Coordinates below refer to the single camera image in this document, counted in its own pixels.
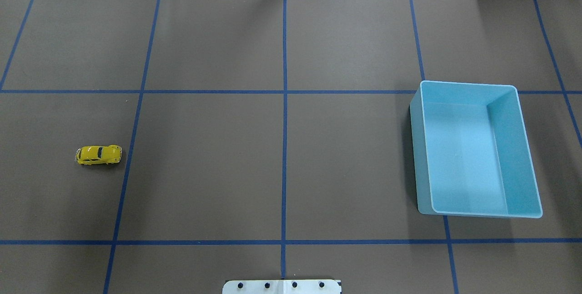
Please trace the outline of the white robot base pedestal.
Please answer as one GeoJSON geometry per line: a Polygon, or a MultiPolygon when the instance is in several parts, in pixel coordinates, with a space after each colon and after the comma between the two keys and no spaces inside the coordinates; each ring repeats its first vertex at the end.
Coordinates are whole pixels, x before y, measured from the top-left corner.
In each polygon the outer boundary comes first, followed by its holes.
{"type": "Polygon", "coordinates": [[[223,294],[341,294],[341,281],[334,279],[263,279],[225,282],[223,294]]]}

